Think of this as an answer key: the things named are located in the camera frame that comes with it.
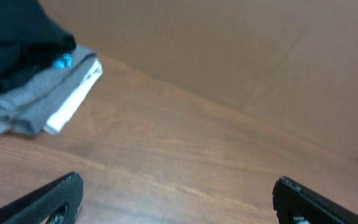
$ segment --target beige wall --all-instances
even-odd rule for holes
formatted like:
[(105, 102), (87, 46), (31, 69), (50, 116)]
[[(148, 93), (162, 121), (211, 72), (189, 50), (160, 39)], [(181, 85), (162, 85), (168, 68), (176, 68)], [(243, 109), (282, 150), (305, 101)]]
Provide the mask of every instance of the beige wall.
[(358, 1), (42, 2), (96, 50), (358, 157)]

